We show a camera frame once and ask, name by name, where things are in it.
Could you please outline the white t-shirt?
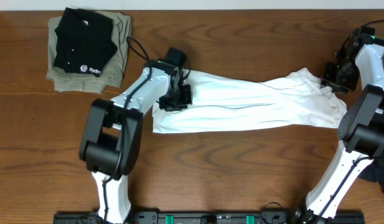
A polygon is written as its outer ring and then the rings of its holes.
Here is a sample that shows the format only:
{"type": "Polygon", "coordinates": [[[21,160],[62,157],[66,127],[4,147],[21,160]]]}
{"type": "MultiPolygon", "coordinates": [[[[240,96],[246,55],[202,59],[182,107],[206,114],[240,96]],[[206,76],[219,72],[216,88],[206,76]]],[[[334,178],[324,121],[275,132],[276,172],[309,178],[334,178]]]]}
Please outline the white t-shirt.
{"type": "Polygon", "coordinates": [[[292,124],[336,129],[347,105],[302,68],[266,82],[248,82],[193,71],[192,104],[166,112],[154,105],[152,131],[159,134],[249,131],[292,124]]]}

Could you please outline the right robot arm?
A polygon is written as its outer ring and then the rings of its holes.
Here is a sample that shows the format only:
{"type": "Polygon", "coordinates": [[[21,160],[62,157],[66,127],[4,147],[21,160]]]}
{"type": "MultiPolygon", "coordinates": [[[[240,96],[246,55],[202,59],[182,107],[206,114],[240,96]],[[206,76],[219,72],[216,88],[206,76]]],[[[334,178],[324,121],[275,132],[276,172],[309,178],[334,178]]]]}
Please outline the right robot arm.
{"type": "Polygon", "coordinates": [[[362,94],[344,114],[335,156],[319,183],[294,216],[295,223],[325,223],[360,173],[384,156],[384,40],[352,34],[339,53],[337,72],[362,81],[362,94]]]}

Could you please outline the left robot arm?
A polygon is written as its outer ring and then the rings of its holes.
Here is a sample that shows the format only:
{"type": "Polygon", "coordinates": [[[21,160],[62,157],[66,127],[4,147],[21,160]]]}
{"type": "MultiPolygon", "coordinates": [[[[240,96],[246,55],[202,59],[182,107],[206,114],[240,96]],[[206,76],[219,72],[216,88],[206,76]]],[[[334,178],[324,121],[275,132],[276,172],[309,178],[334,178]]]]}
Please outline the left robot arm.
{"type": "Polygon", "coordinates": [[[128,175],[139,155],[146,113],[155,103],[164,111],[191,105],[191,87],[184,83],[186,63],[186,59],[149,60],[126,91],[91,104],[79,158],[97,184],[101,223],[124,223],[131,211],[128,175]]]}

